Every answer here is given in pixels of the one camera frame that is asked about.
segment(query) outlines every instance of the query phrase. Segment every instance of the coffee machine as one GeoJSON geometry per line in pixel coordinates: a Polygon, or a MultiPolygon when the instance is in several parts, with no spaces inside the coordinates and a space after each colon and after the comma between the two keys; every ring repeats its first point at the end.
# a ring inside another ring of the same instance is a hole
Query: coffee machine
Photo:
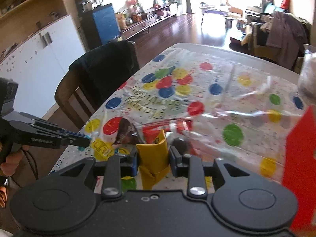
{"type": "Polygon", "coordinates": [[[86,11],[91,11],[94,8],[102,5],[103,0],[75,0],[78,16],[82,17],[86,11]]]}

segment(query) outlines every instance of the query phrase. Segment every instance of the human hand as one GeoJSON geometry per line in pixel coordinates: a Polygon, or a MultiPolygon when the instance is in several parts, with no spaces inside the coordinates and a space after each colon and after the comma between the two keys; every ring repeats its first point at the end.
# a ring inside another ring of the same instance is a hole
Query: human hand
{"type": "MultiPolygon", "coordinates": [[[[29,146],[23,145],[22,148],[24,150],[28,150],[29,146]]],[[[23,157],[23,152],[22,150],[19,150],[16,153],[11,153],[9,154],[4,163],[1,163],[0,169],[3,171],[3,173],[6,176],[11,176],[15,173],[16,168],[18,167],[21,159],[23,157]]]]}

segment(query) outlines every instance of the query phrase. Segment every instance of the silver screw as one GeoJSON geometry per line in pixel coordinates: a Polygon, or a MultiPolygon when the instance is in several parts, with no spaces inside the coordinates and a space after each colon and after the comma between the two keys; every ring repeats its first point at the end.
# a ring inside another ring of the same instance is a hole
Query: silver screw
{"type": "Polygon", "coordinates": [[[157,199],[159,199],[159,196],[154,194],[154,195],[151,195],[150,198],[152,200],[157,200],[157,199]]]}
{"type": "Polygon", "coordinates": [[[118,189],[114,187],[107,187],[103,190],[103,193],[107,196],[114,196],[114,195],[117,195],[119,192],[118,192],[118,189]]]}
{"type": "Polygon", "coordinates": [[[150,199],[148,197],[142,197],[141,200],[145,201],[145,202],[150,201],[150,199]]]}
{"type": "Polygon", "coordinates": [[[190,193],[194,195],[203,195],[204,193],[206,193],[206,190],[202,187],[192,187],[190,189],[190,193]]]}

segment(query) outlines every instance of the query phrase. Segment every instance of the dining table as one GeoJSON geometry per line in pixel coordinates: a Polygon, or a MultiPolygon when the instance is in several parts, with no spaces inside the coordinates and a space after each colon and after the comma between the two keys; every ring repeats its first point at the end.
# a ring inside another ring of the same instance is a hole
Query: dining table
{"type": "MultiPolygon", "coordinates": [[[[132,144],[113,144],[127,119],[146,143],[160,129],[182,134],[203,161],[217,157],[281,182],[285,140],[307,105],[299,75],[279,65],[232,50],[177,43],[122,84],[79,131],[90,146],[69,145],[51,170],[85,157],[106,160],[128,154],[132,144]]],[[[206,179],[209,191],[213,190],[206,179]]],[[[95,192],[101,191],[102,177],[95,192]]],[[[182,189],[187,179],[168,173],[153,189],[182,189]]],[[[138,174],[134,188],[141,189],[138,174]]]]}

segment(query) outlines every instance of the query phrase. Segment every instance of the happy birthday tablecloth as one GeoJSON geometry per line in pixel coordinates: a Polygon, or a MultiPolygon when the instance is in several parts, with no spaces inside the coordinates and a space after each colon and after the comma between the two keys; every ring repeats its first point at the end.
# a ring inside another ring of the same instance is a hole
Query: happy birthday tablecloth
{"type": "MultiPolygon", "coordinates": [[[[305,109],[295,84],[255,65],[170,47],[119,87],[81,129],[91,136],[91,146],[70,145],[52,172],[111,146],[123,117],[140,134],[143,125],[180,118],[191,120],[181,133],[203,160],[224,157],[280,182],[285,138],[305,109]]],[[[128,152],[131,147],[114,145],[107,152],[128,152]]],[[[155,187],[185,184],[169,174],[155,187]]]]}

